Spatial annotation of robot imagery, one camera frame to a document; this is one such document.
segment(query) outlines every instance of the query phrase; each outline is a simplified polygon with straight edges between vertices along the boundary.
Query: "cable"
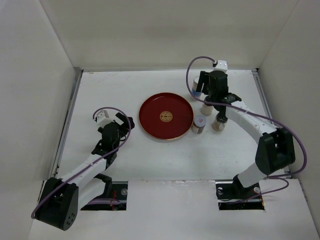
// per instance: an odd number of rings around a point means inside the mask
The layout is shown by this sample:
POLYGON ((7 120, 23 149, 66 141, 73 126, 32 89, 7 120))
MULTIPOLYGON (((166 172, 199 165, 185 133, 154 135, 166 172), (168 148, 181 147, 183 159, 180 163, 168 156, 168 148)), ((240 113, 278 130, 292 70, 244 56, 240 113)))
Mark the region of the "cable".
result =
POLYGON ((113 199, 114 199, 114 200, 116 200, 116 196, 117 196, 117 193, 116 193, 116 190, 114 190, 114 191, 113 191, 113 199))
POLYGON ((121 202, 114 198, 97 198, 87 203, 87 205, 104 204, 104 205, 119 205, 121 202))
POLYGON ((227 199, 227 200, 224 200, 224 199, 219 199, 219 200, 222 201, 222 202, 228 202, 228 201, 232 200, 232 198, 231 199, 227 199))
POLYGON ((97 162, 99 162, 100 160, 104 159, 105 157, 109 156, 110 154, 113 154, 114 152, 118 151, 119 148, 121 148, 125 143, 126 141, 128 140, 129 136, 130 136, 130 133, 131 133, 131 123, 130 123, 130 120, 128 118, 128 116, 123 112, 121 111, 120 109, 118 108, 115 108, 115 107, 111 107, 111 106, 106 106, 106 107, 101 107, 99 109, 97 109, 94 113, 93 113, 93 116, 92 116, 92 119, 95 119, 95 115, 97 112, 99 112, 100 110, 103 110, 103 109, 111 109, 111 110, 116 110, 118 112, 120 112, 121 114, 123 114, 126 118, 126 120, 128 121, 128 124, 129 124, 129 132, 126 136, 126 139, 118 146, 116 147, 115 149, 113 149, 112 151, 106 153, 105 155, 97 158, 94 162, 92 162, 92 164, 86 166, 84 169, 82 169, 81 171, 79 171, 78 173, 76 173, 75 175, 73 175, 72 177, 70 177, 69 179, 67 179, 66 181, 64 181, 62 184, 60 184, 58 187, 56 187, 52 192, 50 192, 47 196, 45 196, 44 199, 42 199, 38 205, 35 207, 35 209, 32 211, 31 213, 31 218, 32 219, 35 219, 36 216, 36 212, 39 210, 39 208, 46 202, 49 200, 49 198, 51 198, 51 196, 53 194, 55 194, 59 189, 61 189, 63 186, 65 186, 68 182, 70 182, 71 180, 75 179, 76 177, 78 177, 80 174, 84 173, 85 171, 87 171, 89 168, 91 168, 94 164, 96 164, 97 162))
POLYGON ((257 114, 257 113, 254 113, 254 112, 251 112, 251 111, 246 111, 240 107, 237 107, 237 106, 232 106, 232 105, 229 105, 229 104, 225 104, 225 103, 219 103, 219 102, 209 102, 209 101, 204 101, 204 100, 201 100, 199 98, 197 98, 196 96, 194 96, 191 92, 191 89, 190 89, 190 86, 189 86, 189 79, 188 79, 188 76, 189 76, 189 71, 190 71, 190 68, 192 66, 192 64, 198 60, 198 59, 208 59, 210 61, 212 61, 213 63, 216 63, 216 60, 214 60, 213 58, 211 57, 208 57, 208 56, 197 56, 195 57, 190 63, 189 63, 189 66, 186 70, 186 75, 185 75, 185 81, 186 81, 186 87, 188 88, 188 91, 189 93, 191 94, 191 96, 198 100, 199 102, 201 103, 204 103, 204 104, 207 104, 207 105, 213 105, 213 106, 223 106, 223 107, 228 107, 228 108, 233 108, 233 109, 237 109, 241 112, 244 112, 246 114, 249 114, 251 116, 254 116, 254 117, 258 117, 258 118, 262 118, 262 119, 266 119, 268 121, 272 121, 276 124, 278 124, 279 126, 285 128, 286 130, 288 130, 292 136, 295 138, 295 140, 297 141, 297 143, 299 144, 301 150, 302 150, 302 154, 303 154, 303 164, 302 164, 302 167, 297 170, 297 171, 294 171, 292 173, 285 173, 285 174, 280 174, 280 175, 274 175, 272 176, 273 178, 274 177, 286 177, 286 176, 291 176, 291 175, 294 175, 294 174, 298 174, 298 173, 301 173, 305 168, 306 168, 306 165, 307 165, 307 151, 305 149, 305 146, 303 145, 302 141, 299 139, 299 137, 285 124, 283 124, 282 122, 278 121, 278 120, 275 120, 271 117, 268 117, 268 116, 263 116, 263 115, 260 115, 260 114, 257 114))
POLYGON ((275 190, 262 192, 262 193, 259 193, 259 194, 255 195, 255 196, 249 197, 249 198, 244 199, 244 200, 230 202, 230 204, 242 203, 242 202, 245 202, 247 200, 254 199, 254 198, 257 198, 259 196, 262 196, 264 194, 274 193, 274 192, 277 192, 277 191, 280 191, 280 190, 283 190, 283 189, 287 188, 289 186, 289 182, 287 180, 283 179, 283 178, 280 178, 280 177, 286 177, 286 176, 291 176, 291 175, 294 175, 294 174, 301 173, 307 166, 307 151, 306 151, 305 146, 303 145, 302 141, 299 139, 299 137, 287 125, 285 125, 284 123, 282 123, 282 122, 280 122, 278 120, 275 120, 275 119, 273 119, 271 117, 263 116, 263 115, 260 115, 260 114, 257 114, 257 113, 251 112, 251 111, 247 111, 247 110, 242 109, 240 107, 232 106, 232 105, 225 104, 225 103, 209 102, 209 101, 201 100, 198 97, 194 96, 192 94, 192 91, 191 91, 190 86, 189 86, 189 71, 190 71, 190 68, 191 68, 192 64, 198 59, 208 59, 208 60, 212 61, 214 64, 217 62, 216 60, 214 60, 213 58, 211 58, 209 56, 197 56, 189 63, 189 66, 186 69, 185 82, 186 82, 186 87, 188 88, 189 93, 191 94, 191 96, 195 100, 197 100, 197 101, 199 101, 201 103, 204 103, 206 105, 223 106, 223 107, 227 107, 227 108, 237 109, 237 110, 239 110, 241 112, 244 112, 246 114, 249 114, 251 116, 262 118, 262 119, 266 119, 268 121, 272 121, 272 122, 278 124, 279 126, 285 128, 286 130, 288 130, 292 134, 292 136, 295 138, 295 140, 299 144, 299 146, 300 146, 300 148, 302 150, 302 154, 303 154, 303 164, 302 164, 301 168, 298 169, 297 171, 294 171, 292 173, 285 173, 285 174, 279 174, 279 175, 274 175, 274 176, 268 177, 268 179, 280 179, 282 181, 285 181, 287 183, 287 185, 285 187, 281 187, 281 188, 278 188, 278 189, 275 189, 275 190))
POLYGON ((284 178, 280 178, 280 177, 270 177, 270 178, 268 178, 268 179, 271 179, 271 180, 272 180, 272 179, 273 179, 273 180, 282 180, 282 181, 286 182, 286 185, 283 186, 283 187, 274 189, 274 190, 261 192, 261 193, 259 193, 259 194, 257 194, 257 195, 248 197, 247 199, 238 200, 238 201, 232 201, 232 202, 227 202, 227 203, 228 203, 228 204, 241 204, 241 203, 244 203, 244 202, 246 202, 246 201, 248 201, 248 200, 250 200, 250 199, 255 199, 255 198, 260 197, 260 196, 265 195, 265 194, 270 194, 270 193, 278 192, 278 191, 281 191, 281 190, 286 189, 287 187, 289 187, 289 182, 288 182, 286 179, 284 179, 284 178))

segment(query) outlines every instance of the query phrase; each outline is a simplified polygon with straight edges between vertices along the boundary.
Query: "small jar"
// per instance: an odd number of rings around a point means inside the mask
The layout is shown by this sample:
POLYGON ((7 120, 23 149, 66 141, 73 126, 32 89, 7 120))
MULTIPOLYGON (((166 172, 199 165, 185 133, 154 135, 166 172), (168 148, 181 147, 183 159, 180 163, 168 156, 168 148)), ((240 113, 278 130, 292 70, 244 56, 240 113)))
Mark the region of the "small jar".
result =
POLYGON ((192 89, 191 89, 192 95, 195 96, 195 97, 200 97, 201 96, 201 92, 197 92, 198 82, 199 82, 199 76, 196 76, 193 79, 193 84, 192 84, 192 89))
MULTIPOLYGON (((204 100, 207 102, 210 102, 209 96, 206 96, 204 100)), ((213 109, 214 109, 214 106, 203 103, 200 111, 203 115, 209 116, 212 114, 213 109)))
POLYGON ((207 120, 205 116, 197 115, 193 120, 191 129, 195 134, 200 134, 204 130, 206 123, 207 123, 207 120))
POLYGON ((212 128, 217 132, 222 132, 225 129, 227 122, 228 118, 218 113, 212 123, 212 128))

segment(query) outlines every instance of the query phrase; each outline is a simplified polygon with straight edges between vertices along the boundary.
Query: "white connector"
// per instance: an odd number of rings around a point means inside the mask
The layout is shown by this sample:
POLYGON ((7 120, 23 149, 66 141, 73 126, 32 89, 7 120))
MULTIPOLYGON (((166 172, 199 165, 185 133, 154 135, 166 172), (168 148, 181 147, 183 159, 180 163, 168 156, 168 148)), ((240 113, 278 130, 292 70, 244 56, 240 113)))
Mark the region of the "white connector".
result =
POLYGON ((228 63, 227 61, 218 60, 218 63, 216 64, 213 71, 222 71, 224 73, 227 73, 228 70, 228 63))
POLYGON ((99 127, 104 128, 105 125, 112 123, 112 120, 109 118, 107 110, 101 110, 96 115, 96 124, 99 127))

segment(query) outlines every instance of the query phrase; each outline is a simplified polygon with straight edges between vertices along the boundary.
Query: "plate rim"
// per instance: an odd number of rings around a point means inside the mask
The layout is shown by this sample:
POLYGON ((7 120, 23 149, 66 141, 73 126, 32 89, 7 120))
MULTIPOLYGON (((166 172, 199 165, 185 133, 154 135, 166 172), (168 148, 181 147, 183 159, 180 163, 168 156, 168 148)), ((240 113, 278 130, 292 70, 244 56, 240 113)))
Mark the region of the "plate rim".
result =
POLYGON ((164 141, 169 141, 169 140, 179 139, 179 138, 183 137, 185 134, 187 134, 187 132, 188 132, 188 131, 190 130, 190 128, 192 127, 192 124, 194 123, 195 112, 194 112, 194 109, 192 108, 191 104, 190 104, 190 103, 187 101, 187 99, 185 99, 183 96, 180 96, 180 95, 178 95, 178 94, 176 94, 176 93, 173 93, 173 92, 165 91, 165 92, 159 92, 159 93, 153 94, 153 95, 149 96, 146 100, 144 100, 143 103, 142 103, 141 106, 140 106, 139 113, 138 113, 138 118, 139 118, 139 124, 140 124, 140 126, 142 127, 143 131, 144 131, 146 134, 148 134, 149 136, 151 136, 151 137, 153 137, 153 138, 155 138, 155 139, 164 140, 164 141), (184 132, 183 134, 181 134, 180 136, 176 136, 176 137, 174 137, 174 138, 160 138, 160 137, 156 137, 156 136, 151 135, 149 132, 147 132, 147 131, 145 130, 145 128, 142 126, 141 121, 140 121, 140 112, 141 112, 142 106, 145 104, 145 102, 146 102, 148 99, 152 98, 152 97, 155 96, 155 95, 159 95, 159 94, 172 94, 172 95, 176 95, 176 96, 182 98, 183 100, 185 100, 185 101, 188 103, 188 105, 190 106, 191 111, 192 111, 192 116, 193 116, 193 117, 192 117, 192 122, 191 122, 191 125, 190 125, 190 127, 188 128, 188 130, 185 131, 185 132, 184 132))

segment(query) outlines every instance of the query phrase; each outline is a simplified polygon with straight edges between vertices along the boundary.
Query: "red plate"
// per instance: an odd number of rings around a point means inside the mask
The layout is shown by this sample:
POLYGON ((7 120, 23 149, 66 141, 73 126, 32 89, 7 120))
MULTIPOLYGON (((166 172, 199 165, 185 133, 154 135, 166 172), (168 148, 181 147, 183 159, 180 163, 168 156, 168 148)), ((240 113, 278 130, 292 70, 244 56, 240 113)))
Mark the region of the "red plate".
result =
POLYGON ((141 106, 139 121, 152 137, 176 139, 185 134, 194 120, 194 111, 182 96, 162 92, 149 97, 141 106))

